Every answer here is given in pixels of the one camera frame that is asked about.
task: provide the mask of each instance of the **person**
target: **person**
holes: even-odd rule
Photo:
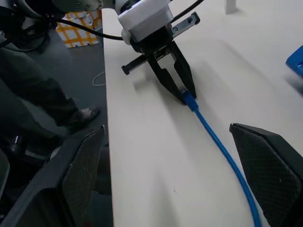
[[[0,36],[0,43],[3,41],[5,38]],[[57,126],[73,132],[99,114],[96,107],[79,110],[71,98],[66,98],[59,83],[25,53],[0,48],[0,130],[54,150],[62,138],[43,128],[18,97],[43,108]]]

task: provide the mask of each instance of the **blue ethernet cable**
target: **blue ethernet cable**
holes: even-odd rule
[[[216,143],[216,145],[218,146],[218,148],[220,149],[220,151],[223,153],[223,155],[226,157],[228,163],[231,165],[232,169],[234,170],[241,186],[242,189],[245,193],[246,199],[249,203],[250,206],[250,211],[254,220],[254,224],[255,227],[261,227],[261,220],[260,220],[260,216],[258,213],[258,209],[257,206],[255,204],[255,201],[252,197],[250,188],[248,187],[241,171],[239,170],[239,168],[237,167],[237,164],[235,163],[235,161],[233,160],[233,158],[231,157],[231,155],[228,153],[228,151],[226,150],[225,146],[221,143],[221,141],[219,140],[219,138],[217,137],[217,135],[214,133],[214,131],[212,130],[212,128],[208,125],[208,123],[206,122],[205,118],[202,116],[202,114],[199,111],[199,106],[198,103],[195,101],[195,99],[193,98],[193,96],[188,92],[188,91],[183,91],[182,96],[186,102],[186,104],[188,105],[188,107],[190,108],[190,110],[192,112],[195,112],[197,117],[199,118],[200,122],[203,124],[203,126],[205,127],[206,131],[208,132],[208,134],[211,136],[211,138],[213,139],[213,141]]]

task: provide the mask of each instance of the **blue object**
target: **blue object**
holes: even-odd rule
[[[295,71],[296,74],[303,77],[303,46],[290,55],[286,64]]]
[[[214,140],[214,142],[216,143],[218,148],[221,150],[221,152],[226,157],[228,163],[231,165],[231,167],[234,170],[235,174],[237,175],[237,178],[238,178],[238,180],[239,180],[239,182],[242,186],[242,189],[243,189],[243,191],[246,195],[246,199],[247,199],[247,201],[249,203],[249,206],[250,206],[250,211],[251,211],[251,214],[252,214],[252,217],[253,217],[253,220],[254,220],[255,227],[261,227],[262,224],[261,224],[261,220],[260,220],[260,216],[259,216],[259,213],[258,213],[257,206],[255,204],[255,201],[254,201],[253,197],[252,197],[250,188],[248,187],[244,177],[242,176],[241,171],[237,167],[236,163],[234,162],[233,158],[228,153],[228,151],[226,150],[224,145],[221,143],[219,138],[216,136],[216,134],[214,133],[212,128],[208,125],[208,123],[206,122],[204,117],[201,115],[201,113],[199,111],[198,103],[195,101],[193,96],[188,91],[184,91],[182,93],[182,96],[183,96],[186,104],[190,108],[190,110],[196,113],[197,117],[199,118],[199,120],[203,124],[203,126],[205,127],[208,134],[212,137],[212,139]]]

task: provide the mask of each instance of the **white cable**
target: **white cable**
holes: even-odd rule
[[[97,76],[95,76],[95,77],[93,78],[93,81],[92,81],[93,86],[104,86],[104,85],[106,85],[106,84],[95,84],[95,79],[96,79],[98,76],[101,76],[103,73],[105,73],[105,71],[102,72],[102,73],[100,73],[100,74],[98,74]]]

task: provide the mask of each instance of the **black cable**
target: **black cable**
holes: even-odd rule
[[[44,38],[43,38],[42,42],[38,46],[33,47],[31,49],[22,50],[22,49],[15,49],[15,48],[12,48],[12,47],[9,47],[9,46],[4,46],[3,48],[5,48],[7,50],[15,51],[15,52],[22,52],[22,53],[34,52],[34,51],[38,50],[41,46],[43,46],[45,44],[45,42],[47,40],[47,35],[48,35],[48,30],[46,29],[45,35],[44,35]]]
[[[204,0],[197,0],[194,4],[192,4],[190,7],[188,7],[186,10],[184,10],[183,12],[179,13],[178,15],[176,15],[173,20],[171,21],[171,23],[174,23],[175,21],[179,20],[181,17],[183,17],[184,15],[186,15],[187,13],[189,13],[190,11],[192,11],[194,8],[196,8],[198,5],[200,5]],[[79,24],[76,24],[74,22],[71,22],[71,21],[68,21],[68,20],[63,20],[63,19],[55,19],[55,18],[52,18],[51,20],[47,20],[48,22],[57,22],[57,23],[63,23],[63,24],[67,24],[67,25],[70,25],[70,26],[74,26],[74,27],[77,27],[77,28],[80,28],[84,31],[87,31],[87,32],[90,32],[94,35],[97,35],[97,36],[100,36],[100,37],[103,37],[103,38],[107,38],[107,39],[113,39],[113,40],[123,40],[122,37],[119,37],[119,36],[113,36],[113,35],[107,35],[107,34],[104,34],[104,33],[100,33],[100,32],[97,32],[95,30],[92,30],[92,29],[89,29],[85,26],[82,26],[82,25],[79,25]],[[12,40],[9,39],[9,40],[6,40],[2,43],[0,43],[0,48],[3,47],[3,46],[6,46],[8,45],[9,43],[11,43]]]
[[[71,21],[68,21],[68,20],[63,20],[63,19],[52,19],[51,20],[52,22],[57,22],[57,23],[63,23],[63,24],[67,24],[67,25],[70,25],[70,26],[74,26],[74,27],[77,27],[77,28],[80,28],[84,31],[87,31],[87,32],[90,32],[94,35],[97,35],[97,36],[100,36],[100,37],[103,37],[103,38],[106,38],[106,39],[113,39],[113,40],[123,40],[122,37],[119,37],[119,36],[113,36],[113,35],[107,35],[107,34],[104,34],[104,33],[100,33],[100,32],[97,32],[95,30],[92,30],[88,27],[85,27],[83,25],[79,25],[79,24],[76,24],[74,22],[71,22]]]
[[[184,10],[183,12],[179,13],[178,15],[176,15],[173,20],[171,21],[171,23],[174,23],[176,20],[179,20],[181,17],[183,17],[185,14],[189,13],[190,11],[192,11],[194,8],[196,8],[198,5],[200,5],[204,0],[198,0],[196,1],[194,4],[192,4],[190,7],[188,7],[186,10]]]

